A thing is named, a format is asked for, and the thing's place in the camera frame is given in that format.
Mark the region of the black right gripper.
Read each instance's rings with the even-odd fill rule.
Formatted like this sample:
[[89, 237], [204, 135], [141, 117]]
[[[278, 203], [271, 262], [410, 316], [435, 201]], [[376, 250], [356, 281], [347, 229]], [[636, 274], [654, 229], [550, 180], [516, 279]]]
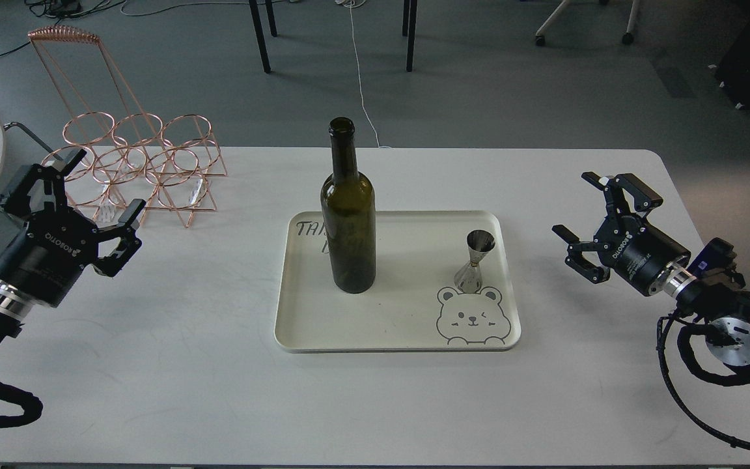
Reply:
[[[661, 271], [671, 263], [686, 266], [691, 255], [646, 221], [648, 213], [663, 204], [663, 197], [633, 173], [601, 177], [587, 171], [581, 178], [604, 193], [606, 216], [596, 232], [598, 240], [592, 242], [581, 242], [564, 225], [551, 227], [566, 242], [566, 264], [592, 284], [607, 281], [613, 269], [643, 296], [652, 296], [661, 290], [657, 280]], [[603, 265], [587, 261], [584, 252], [601, 252]]]

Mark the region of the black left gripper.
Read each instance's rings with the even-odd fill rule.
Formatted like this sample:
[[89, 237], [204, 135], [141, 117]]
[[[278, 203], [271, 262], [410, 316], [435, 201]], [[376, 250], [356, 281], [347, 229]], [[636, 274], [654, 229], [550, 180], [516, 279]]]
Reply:
[[[21, 166], [0, 194], [1, 212], [30, 219], [3, 252], [3, 282], [45, 306], [59, 306], [87, 265], [113, 278], [142, 246], [136, 230], [144, 199], [133, 199], [116, 225], [104, 228], [69, 206], [65, 178], [86, 153], [74, 148], [50, 165]], [[113, 252], [96, 258], [96, 246], [114, 238]]]

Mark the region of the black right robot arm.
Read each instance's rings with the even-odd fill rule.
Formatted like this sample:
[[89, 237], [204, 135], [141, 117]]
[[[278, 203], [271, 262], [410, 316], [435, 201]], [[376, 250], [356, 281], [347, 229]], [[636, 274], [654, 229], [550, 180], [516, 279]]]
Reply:
[[566, 264], [592, 284], [616, 273], [643, 296], [663, 292], [675, 300], [675, 309], [657, 323], [656, 351], [667, 391], [706, 433], [750, 451], [747, 440], [722, 433], [691, 412], [673, 385], [665, 354], [669, 332], [679, 323], [676, 347], [693, 376], [721, 387], [750, 386], [750, 291], [737, 271], [732, 244], [713, 238], [692, 259], [687, 248], [648, 221], [663, 198], [636, 175], [585, 172], [581, 178], [602, 192], [606, 214], [590, 241], [564, 225], [553, 226], [566, 243]]

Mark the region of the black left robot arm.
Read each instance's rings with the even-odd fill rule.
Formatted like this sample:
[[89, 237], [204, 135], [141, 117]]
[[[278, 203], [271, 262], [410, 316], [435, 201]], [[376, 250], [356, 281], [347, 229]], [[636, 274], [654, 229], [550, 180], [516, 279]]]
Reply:
[[[59, 306], [87, 266], [116, 276], [142, 246], [136, 235], [142, 199], [107, 227], [66, 201], [65, 179], [86, 153], [76, 148], [51, 164], [23, 166], [0, 195], [0, 210], [23, 224], [0, 254], [0, 344], [18, 336], [33, 306]], [[0, 428], [33, 423], [43, 409], [33, 393], [0, 381]]]

